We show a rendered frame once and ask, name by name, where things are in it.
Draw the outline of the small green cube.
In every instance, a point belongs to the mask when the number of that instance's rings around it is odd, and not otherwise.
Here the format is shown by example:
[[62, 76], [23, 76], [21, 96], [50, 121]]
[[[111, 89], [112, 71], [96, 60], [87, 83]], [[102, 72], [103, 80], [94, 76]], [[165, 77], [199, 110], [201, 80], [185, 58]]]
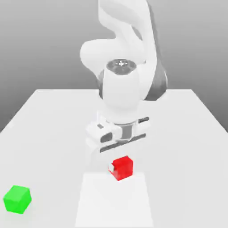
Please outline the small green cube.
[[30, 189], [13, 185], [3, 197], [8, 212], [23, 214], [32, 201]]

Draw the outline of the small red cube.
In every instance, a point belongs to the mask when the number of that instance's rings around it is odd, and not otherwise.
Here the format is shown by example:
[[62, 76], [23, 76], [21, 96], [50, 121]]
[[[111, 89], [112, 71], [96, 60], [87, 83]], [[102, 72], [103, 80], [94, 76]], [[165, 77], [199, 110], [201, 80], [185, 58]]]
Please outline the small red cube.
[[133, 175], [133, 160], [127, 155], [113, 162], [114, 172], [110, 172], [117, 181], [128, 178]]

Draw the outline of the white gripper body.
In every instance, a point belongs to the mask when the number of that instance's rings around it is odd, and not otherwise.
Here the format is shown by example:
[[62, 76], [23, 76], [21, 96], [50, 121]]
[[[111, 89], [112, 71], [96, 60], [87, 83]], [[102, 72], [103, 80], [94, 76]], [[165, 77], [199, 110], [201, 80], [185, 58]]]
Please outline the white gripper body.
[[144, 134], [134, 136], [131, 140], [129, 140], [127, 142], [112, 142], [112, 143], [107, 144], [107, 145], [98, 146], [95, 149], [92, 149], [92, 154], [98, 155], [98, 154], [103, 153], [105, 151], [109, 151], [109, 150], [112, 150], [114, 148], [121, 147], [121, 146], [124, 146], [126, 144], [141, 140], [141, 139], [145, 138], [146, 136], [147, 136], [147, 134], [144, 133]]

